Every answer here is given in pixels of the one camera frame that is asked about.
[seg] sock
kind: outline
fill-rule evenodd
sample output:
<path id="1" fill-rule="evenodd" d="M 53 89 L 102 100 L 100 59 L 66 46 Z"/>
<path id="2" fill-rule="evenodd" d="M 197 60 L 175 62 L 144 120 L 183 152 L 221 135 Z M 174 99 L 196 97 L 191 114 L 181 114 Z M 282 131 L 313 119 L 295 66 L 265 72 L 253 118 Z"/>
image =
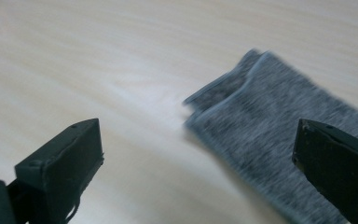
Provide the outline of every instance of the sock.
<path id="1" fill-rule="evenodd" d="M 185 104 L 195 110 L 186 127 L 289 221 L 346 223 L 291 156 L 299 119 L 328 123 L 358 138 L 356 109 L 272 53 L 255 50 Z"/>

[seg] light wood surface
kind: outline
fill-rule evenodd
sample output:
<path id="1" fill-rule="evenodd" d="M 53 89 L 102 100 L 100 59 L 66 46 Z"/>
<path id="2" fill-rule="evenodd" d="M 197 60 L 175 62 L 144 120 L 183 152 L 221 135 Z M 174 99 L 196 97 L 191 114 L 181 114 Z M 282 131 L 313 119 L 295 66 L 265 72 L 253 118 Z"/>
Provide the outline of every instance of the light wood surface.
<path id="1" fill-rule="evenodd" d="M 0 179 L 99 118 L 71 223 L 284 223 L 183 127 L 182 101 L 252 48 L 358 107 L 358 1 L 0 0 Z"/>

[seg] gray sock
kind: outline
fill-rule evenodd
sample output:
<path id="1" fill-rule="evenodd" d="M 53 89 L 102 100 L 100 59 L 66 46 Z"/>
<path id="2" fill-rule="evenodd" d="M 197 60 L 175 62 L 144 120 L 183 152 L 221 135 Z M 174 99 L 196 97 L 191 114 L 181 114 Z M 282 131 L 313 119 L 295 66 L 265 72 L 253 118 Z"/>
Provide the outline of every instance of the gray sock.
<path id="1" fill-rule="evenodd" d="M 356 109 L 270 52 L 260 57 L 254 50 L 185 104 L 195 109 L 186 127 L 289 221 L 346 222 L 292 164 L 291 155 L 299 119 L 325 122 L 358 137 Z"/>

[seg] wood grain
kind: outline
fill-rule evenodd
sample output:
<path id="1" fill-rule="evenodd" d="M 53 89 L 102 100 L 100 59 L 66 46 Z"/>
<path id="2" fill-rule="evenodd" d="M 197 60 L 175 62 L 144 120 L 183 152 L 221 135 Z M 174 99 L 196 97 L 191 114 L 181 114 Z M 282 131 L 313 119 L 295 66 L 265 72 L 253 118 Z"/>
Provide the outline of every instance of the wood grain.
<path id="1" fill-rule="evenodd" d="M 0 179 L 99 118 L 72 223 L 284 223 L 183 128 L 182 101 L 252 48 L 358 107 L 358 1 L 0 0 Z"/>

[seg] folded cloth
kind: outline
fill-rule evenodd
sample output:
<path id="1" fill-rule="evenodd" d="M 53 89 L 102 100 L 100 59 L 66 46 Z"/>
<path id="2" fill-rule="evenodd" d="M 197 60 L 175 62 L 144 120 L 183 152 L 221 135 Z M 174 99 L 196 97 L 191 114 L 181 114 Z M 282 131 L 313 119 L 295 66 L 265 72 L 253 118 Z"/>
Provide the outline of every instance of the folded cloth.
<path id="1" fill-rule="evenodd" d="M 186 127 L 290 222 L 347 222 L 291 156 L 299 119 L 328 123 L 358 138 L 358 110 L 272 53 L 255 50 L 185 104 L 195 110 Z"/>

